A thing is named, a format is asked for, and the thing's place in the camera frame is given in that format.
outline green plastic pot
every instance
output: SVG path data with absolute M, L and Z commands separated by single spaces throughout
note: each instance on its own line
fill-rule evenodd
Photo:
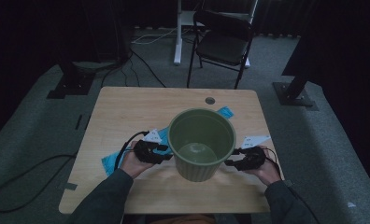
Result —
M 211 178 L 235 149 L 231 122 L 206 108 L 192 108 L 176 115 L 168 126 L 167 138 L 178 172 L 193 182 Z

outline desk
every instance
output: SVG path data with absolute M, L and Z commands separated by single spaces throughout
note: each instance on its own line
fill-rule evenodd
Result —
M 215 104 L 208 105 L 207 97 L 213 97 Z M 107 178 L 101 159 L 120 150 L 134 133 L 165 128 L 185 109 L 218 110 L 226 105 L 234 112 L 230 121 L 236 132 L 236 147 L 241 146 L 247 135 L 270 134 L 255 91 L 104 87 L 68 179 L 68 183 L 77 187 L 64 190 L 60 211 L 72 213 Z M 263 144 L 274 149 L 271 140 Z M 256 176 L 224 164 L 207 181 L 188 181 L 179 175 L 172 159 L 155 165 L 135 180 L 125 213 L 267 212 L 264 191 L 265 185 Z

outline black cable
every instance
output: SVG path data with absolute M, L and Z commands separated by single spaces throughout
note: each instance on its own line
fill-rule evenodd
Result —
M 272 149 L 270 148 L 267 148 L 269 151 L 271 151 L 274 155 L 275 155 L 275 161 L 273 161 L 272 159 L 266 157 L 267 160 L 271 161 L 275 167 L 276 167 L 276 170 L 278 172 L 278 175 L 280 176 L 281 178 L 281 172 L 280 172 L 280 168 L 278 166 L 278 156 L 276 155 L 275 151 L 273 151 Z M 316 215 L 314 214 L 314 212 L 311 210 L 310 206 L 306 203 L 306 201 L 291 187 L 288 187 L 288 189 L 290 190 L 290 192 L 293 194 L 293 196 L 295 196 L 297 199 L 301 200 L 301 202 L 305 205 L 305 207 L 309 210 L 310 214 L 314 217 L 314 219 L 316 220 L 317 223 L 320 224 L 319 220 L 317 219 Z
M 156 76 L 156 74 L 152 71 L 152 69 L 150 68 L 150 66 L 147 64 L 147 62 L 144 61 L 144 59 L 142 59 L 138 54 L 136 54 L 132 49 L 130 49 L 130 51 L 135 54 L 135 56 L 137 56 L 147 67 L 148 69 L 151 71 L 151 73 L 155 76 L 155 78 L 162 84 L 163 87 L 166 88 L 166 86 L 162 83 L 162 81 Z
M 128 87 L 129 85 L 127 85 L 127 75 L 126 75 L 126 73 L 123 71 L 123 69 L 121 69 L 121 72 L 124 74 L 124 86 Z
M 135 74 L 135 77 L 136 77 L 136 83 L 138 84 L 138 87 L 141 87 L 140 85 L 139 85 L 139 78 L 138 78 L 138 74 L 136 73 L 136 71 L 133 69 L 133 61 L 132 61 L 132 59 L 130 59 L 130 69 L 134 72 L 134 74 Z
M 124 151 L 126 150 L 126 148 L 129 146 L 129 143 L 135 138 L 137 137 L 138 135 L 140 134 L 143 134 L 144 136 L 147 135 L 149 132 L 146 131 L 146 132 L 139 132 L 139 133 L 135 133 L 132 137 L 129 138 L 129 140 L 127 140 L 127 142 L 124 143 L 123 147 L 121 148 L 121 151 L 119 152 L 118 154 L 118 157 L 116 158 L 115 160 L 115 166 L 113 167 L 113 170 L 116 171 L 118 168 L 119 168 L 119 162 L 121 161 L 121 157 L 123 156 L 123 153 Z
M 320 224 L 320 221 L 319 219 L 317 218 L 316 214 L 314 214 L 314 212 L 311 210 L 310 206 L 306 203 L 306 201 L 301 197 L 301 195 L 299 195 L 293 188 L 291 187 L 288 187 L 288 189 L 290 190 L 290 192 L 299 200 L 301 200 L 301 202 L 305 205 L 305 207 L 309 210 L 311 216 L 314 217 L 314 219 L 316 220 L 316 222 L 318 224 Z
M 38 164 L 32 166 L 31 168 L 29 168 L 28 170 L 26 170 L 25 172 L 19 174 L 19 175 L 16 175 L 15 177 L 9 179 L 7 182 L 5 182 L 4 184 L 2 184 L 0 186 L 0 192 L 2 189 L 6 188 L 7 186 L 9 186 L 11 183 L 13 183 L 14 181 L 20 179 L 21 177 L 23 177 L 24 175 L 30 173 L 31 171 L 33 171 L 36 167 L 38 167 L 39 165 L 45 163 L 46 161 L 51 161 L 51 160 L 54 160 L 54 159 L 57 159 L 57 158 L 61 158 L 61 157 L 69 157 L 64 163 L 62 166 L 60 166 L 60 168 L 56 171 L 56 173 L 51 177 L 51 179 L 45 184 L 45 186 L 34 196 L 32 197 L 28 202 L 18 206 L 18 207 L 15 207 L 15 208 L 11 208 L 11 209 L 0 209 L 0 213 L 11 213 L 11 212 L 15 212 L 15 211 L 18 211 L 22 208 L 24 208 L 25 206 L 27 206 L 28 204 L 30 204 L 31 202 L 33 202 L 45 189 L 46 187 L 48 186 L 48 184 L 50 184 L 50 182 L 54 179 L 54 177 L 56 177 L 57 174 L 60 173 L 61 170 L 63 170 L 63 168 L 74 158 L 76 158 L 76 155 L 78 154 L 78 152 L 72 154 L 72 155 L 57 155 L 57 156 L 53 156 L 53 157 L 50 157 L 50 158 L 47 158 L 41 162 L 39 162 Z
M 104 87 L 104 81 L 106 80 L 107 76 L 113 72 L 115 69 L 118 69 L 119 67 L 114 67 L 112 69 L 110 69 L 103 77 L 103 80 L 101 80 L 101 85 L 100 85 L 100 88 L 102 89 Z
M 74 66 L 78 69 L 79 72 L 85 72 L 85 73 L 93 74 L 93 73 L 101 72 L 101 71 L 104 71 L 104 70 L 107 70 L 107 69 L 116 68 L 116 67 L 119 66 L 119 64 L 118 63 L 112 63 L 112 64 L 104 65 L 104 66 L 101 66 L 101 67 L 95 67 L 95 68 L 82 67 L 82 66 L 79 66 L 79 65 L 76 65 L 76 64 L 74 64 Z

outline round hole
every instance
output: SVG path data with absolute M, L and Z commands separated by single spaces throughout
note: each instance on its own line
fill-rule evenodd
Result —
M 207 97 L 206 98 L 206 104 L 208 105 L 214 105 L 215 104 L 215 99 L 212 97 Z

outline person's arm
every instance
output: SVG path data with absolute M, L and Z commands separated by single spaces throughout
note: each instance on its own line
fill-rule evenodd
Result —
M 305 205 L 288 189 L 284 181 L 270 184 L 264 192 L 270 206 L 272 223 L 310 223 L 311 215 Z
M 134 179 L 152 166 L 139 161 L 134 152 L 126 153 L 121 168 L 101 182 L 65 223 L 121 223 L 124 204 Z
M 269 157 L 268 151 L 264 150 L 264 152 L 266 157 Z M 267 186 L 264 195 L 270 206 L 272 223 L 310 223 L 310 212 L 305 205 L 291 193 L 284 181 L 281 180 L 278 170 L 271 161 L 266 160 L 259 169 L 247 170 L 244 172 L 256 175 Z

